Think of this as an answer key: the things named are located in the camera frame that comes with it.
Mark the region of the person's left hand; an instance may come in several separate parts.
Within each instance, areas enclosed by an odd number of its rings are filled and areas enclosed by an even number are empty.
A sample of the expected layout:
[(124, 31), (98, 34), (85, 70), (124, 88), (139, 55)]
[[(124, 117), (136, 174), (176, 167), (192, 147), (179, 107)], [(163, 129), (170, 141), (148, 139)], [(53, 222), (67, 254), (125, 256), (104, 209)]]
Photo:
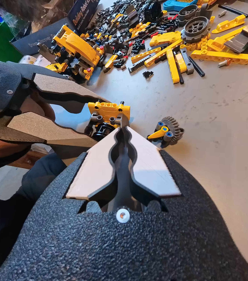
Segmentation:
[[(55, 121), (54, 110), (50, 104), (41, 100), (34, 100), (34, 98), (28, 97), (21, 105), (20, 110), (22, 113), (34, 112)], [(21, 152), (29, 146), (31, 146), (30, 143), (10, 143), (0, 140), (0, 158)]]

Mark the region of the cluster of long yellow beams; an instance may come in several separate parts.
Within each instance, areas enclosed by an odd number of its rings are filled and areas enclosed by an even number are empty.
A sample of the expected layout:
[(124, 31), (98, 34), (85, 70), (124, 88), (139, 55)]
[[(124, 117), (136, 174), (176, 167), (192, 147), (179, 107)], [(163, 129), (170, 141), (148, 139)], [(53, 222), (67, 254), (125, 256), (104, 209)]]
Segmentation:
[(181, 31), (173, 31), (163, 34), (154, 33), (151, 37), (150, 47), (161, 47), (161, 51), (145, 61), (144, 65), (145, 67), (150, 67), (164, 58), (167, 59), (174, 84), (184, 83), (182, 73), (186, 72), (186, 64), (180, 53), (180, 48), (182, 47), (186, 47), (188, 56), (194, 65), (194, 69), (201, 77), (204, 77), (205, 73), (194, 62), (195, 59), (215, 62), (231, 59), (231, 63), (233, 64), (247, 65), (248, 53), (239, 54), (230, 51), (230, 49), (224, 45), (225, 42), (241, 33), (244, 27), (236, 29), (222, 37), (216, 37), (214, 40), (209, 39), (210, 34), (208, 33), (199, 42), (192, 44), (186, 43), (181, 39)]

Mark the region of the partly built yellow brick vehicle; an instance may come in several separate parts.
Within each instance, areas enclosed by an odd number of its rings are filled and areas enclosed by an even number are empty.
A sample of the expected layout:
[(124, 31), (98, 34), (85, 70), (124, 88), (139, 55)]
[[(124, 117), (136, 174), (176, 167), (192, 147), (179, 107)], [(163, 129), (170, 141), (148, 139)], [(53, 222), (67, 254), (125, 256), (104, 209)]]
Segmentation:
[(67, 24), (63, 25), (52, 39), (52, 47), (39, 42), (38, 52), (50, 62), (47, 69), (71, 77), (76, 83), (90, 80), (96, 67), (105, 59), (104, 46), (91, 45), (86, 36), (78, 36)]

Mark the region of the person's legs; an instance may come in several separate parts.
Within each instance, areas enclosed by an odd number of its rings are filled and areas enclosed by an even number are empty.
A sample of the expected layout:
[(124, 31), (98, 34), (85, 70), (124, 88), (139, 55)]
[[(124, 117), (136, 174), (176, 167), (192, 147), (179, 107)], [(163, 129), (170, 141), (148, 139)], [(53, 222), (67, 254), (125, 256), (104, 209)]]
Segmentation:
[(18, 191), (8, 200), (0, 200), (0, 266), (11, 252), (34, 204), (65, 168), (55, 153), (44, 156), (23, 176)]

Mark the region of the yellow pointed panel brick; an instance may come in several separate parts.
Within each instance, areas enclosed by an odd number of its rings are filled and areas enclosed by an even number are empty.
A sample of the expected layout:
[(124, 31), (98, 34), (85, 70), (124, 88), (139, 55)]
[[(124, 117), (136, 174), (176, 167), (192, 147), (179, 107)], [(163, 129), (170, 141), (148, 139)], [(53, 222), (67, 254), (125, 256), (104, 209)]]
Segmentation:
[(107, 73), (114, 65), (114, 61), (118, 58), (118, 55), (114, 54), (112, 55), (107, 63), (104, 65), (103, 72)]

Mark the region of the black long axle rod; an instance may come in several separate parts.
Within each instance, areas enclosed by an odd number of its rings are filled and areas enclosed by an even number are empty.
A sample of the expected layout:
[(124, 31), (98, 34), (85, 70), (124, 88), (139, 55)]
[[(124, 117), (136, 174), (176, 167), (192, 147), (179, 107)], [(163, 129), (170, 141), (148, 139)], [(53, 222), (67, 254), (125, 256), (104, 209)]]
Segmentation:
[(232, 7), (228, 6), (228, 5), (218, 4), (218, 7), (219, 7), (219, 8), (222, 8), (222, 9), (225, 9), (225, 10), (227, 10), (227, 11), (229, 11), (229, 12), (232, 12), (232, 13), (234, 13), (234, 14), (237, 14), (237, 15), (239, 15), (239, 16), (244, 15), (245, 18), (248, 18), (248, 14), (247, 14), (247, 13), (242, 12), (242, 11), (239, 11), (239, 10), (237, 10), (237, 9), (235, 9), (235, 8), (232, 8)]

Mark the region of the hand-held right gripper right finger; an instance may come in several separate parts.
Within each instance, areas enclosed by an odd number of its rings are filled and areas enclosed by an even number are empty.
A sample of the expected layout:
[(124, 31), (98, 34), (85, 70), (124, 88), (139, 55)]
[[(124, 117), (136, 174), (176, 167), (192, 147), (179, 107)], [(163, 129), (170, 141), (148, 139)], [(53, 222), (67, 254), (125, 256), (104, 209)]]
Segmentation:
[(160, 201), (181, 196), (160, 149), (129, 126), (125, 126), (125, 142), (130, 166), (130, 191), (137, 201)]

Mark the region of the light grey desk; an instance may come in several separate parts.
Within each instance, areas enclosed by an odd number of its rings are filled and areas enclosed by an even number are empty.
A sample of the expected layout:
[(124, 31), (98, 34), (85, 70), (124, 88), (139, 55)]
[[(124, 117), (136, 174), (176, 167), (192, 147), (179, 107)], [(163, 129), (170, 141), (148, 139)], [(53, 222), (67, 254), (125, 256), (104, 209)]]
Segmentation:
[(83, 86), (130, 105), (131, 127), (144, 137), (165, 116), (178, 121), (183, 138), (166, 150), (206, 189), (248, 262), (248, 64), (195, 61), (206, 75), (184, 74), (183, 85), (173, 85), (161, 61), (147, 80), (145, 67), (132, 74), (96, 69)]

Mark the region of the grey gear brick assembly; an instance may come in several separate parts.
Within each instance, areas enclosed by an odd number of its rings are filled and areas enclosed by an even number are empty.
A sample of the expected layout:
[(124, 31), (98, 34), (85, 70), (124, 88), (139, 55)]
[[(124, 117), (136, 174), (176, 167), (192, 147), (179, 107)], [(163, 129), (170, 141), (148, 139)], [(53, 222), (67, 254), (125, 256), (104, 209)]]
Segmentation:
[(172, 146), (182, 139), (185, 130), (179, 127), (178, 121), (171, 117), (164, 117), (155, 127), (154, 132), (147, 136), (150, 142), (160, 142), (161, 148)]

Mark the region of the small yellow grey brick assembly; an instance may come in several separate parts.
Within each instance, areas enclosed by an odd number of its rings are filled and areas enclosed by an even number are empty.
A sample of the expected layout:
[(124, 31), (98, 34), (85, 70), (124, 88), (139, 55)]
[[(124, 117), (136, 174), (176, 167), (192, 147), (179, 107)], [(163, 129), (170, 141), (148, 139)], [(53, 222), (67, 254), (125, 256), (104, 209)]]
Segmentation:
[(84, 133), (91, 136), (97, 142), (119, 127), (130, 126), (130, 106), (124, 101), (120, 104), (98, 101), (88, 103), (91, 113)]

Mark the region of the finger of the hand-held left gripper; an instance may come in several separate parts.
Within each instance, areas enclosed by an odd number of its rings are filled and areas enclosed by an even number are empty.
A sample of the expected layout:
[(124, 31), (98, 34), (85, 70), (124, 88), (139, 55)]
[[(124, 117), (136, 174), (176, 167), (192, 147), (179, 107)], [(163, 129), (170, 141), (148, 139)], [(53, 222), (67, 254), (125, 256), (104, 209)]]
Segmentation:
[(33, 112), (26, 112), (13, 117), (7, 127), (44, 139), (48, 145), (90, 148), (97, 144), (97, 141), (90, 136), (76, 132), (71, 128), (59, 126), (49, 118)]
[(35, 74), (33, 82), (42, 101), (59, 105), (72, 114), (80, 113), (86, 103), (96, 103), (99, 100), (110, 103), (104, 97), (71, 80)]

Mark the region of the wooden desk leg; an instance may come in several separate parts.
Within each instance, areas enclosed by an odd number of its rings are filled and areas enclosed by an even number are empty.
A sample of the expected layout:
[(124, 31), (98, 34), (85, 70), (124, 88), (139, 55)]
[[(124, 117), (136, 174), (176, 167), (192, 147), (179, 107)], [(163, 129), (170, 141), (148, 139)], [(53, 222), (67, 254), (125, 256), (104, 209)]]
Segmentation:
[(42, 153), (39, 151), (30, 150), (24, 156), (19, 158), (18, 160), (8, 164), (8, 166), (24, 168), (24, 169), (32, 169), (34, 164), (41, 159), (42, 157), (48, 155), (48, 153)]

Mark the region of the yellow beam with holes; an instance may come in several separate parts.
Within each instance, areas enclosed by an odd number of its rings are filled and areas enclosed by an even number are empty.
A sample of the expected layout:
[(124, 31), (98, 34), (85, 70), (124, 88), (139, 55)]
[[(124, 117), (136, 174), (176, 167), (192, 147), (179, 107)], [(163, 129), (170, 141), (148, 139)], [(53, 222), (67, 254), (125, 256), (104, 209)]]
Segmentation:
[(133, 57), (131, 58), (131, 62), (132, 62), (132, 64), (135, 64), (136, 62), (138, 62), (138, 61), (140, 61), (141, 59), (143, 59), (143, 58), (149, 56), (150, 54), (152, 54), (152, 53), (156, 53), (156, 54), (157, 54), (157, 53), (160, 52), (160, 51), (161, 51), (161, 47), (157, 47), (157, 48), (154, 48), (154, 49), (152, 49), (152, 50), (146, 51), (146, 52), (144, 52), (144, 53), (142, 53), (142, 54), (137, 54), (137, 55), (135, 55), (135, 56), (133, 56)]

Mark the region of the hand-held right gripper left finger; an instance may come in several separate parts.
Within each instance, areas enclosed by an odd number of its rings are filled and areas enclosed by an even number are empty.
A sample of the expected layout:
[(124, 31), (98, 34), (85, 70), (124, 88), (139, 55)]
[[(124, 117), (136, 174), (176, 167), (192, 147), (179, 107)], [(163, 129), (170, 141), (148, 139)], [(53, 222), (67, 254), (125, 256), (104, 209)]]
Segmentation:
[(67, 199), (108, 204), (118, 191), (115, 162), (119, 158), (121, 128), (115, 129), (87, 151), (69, 189)]

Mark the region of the black brick tyre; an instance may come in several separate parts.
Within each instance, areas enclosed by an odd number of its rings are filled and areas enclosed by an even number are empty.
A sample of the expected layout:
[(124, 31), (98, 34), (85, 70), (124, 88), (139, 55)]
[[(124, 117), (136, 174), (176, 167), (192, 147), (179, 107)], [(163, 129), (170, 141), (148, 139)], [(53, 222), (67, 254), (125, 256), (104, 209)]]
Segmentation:
[(161, 3), (157, 0), (149, 0), (144, 7), (144, 18), (147, 22), (155, 22), (161, 16), (163, 12), (161, 9)]

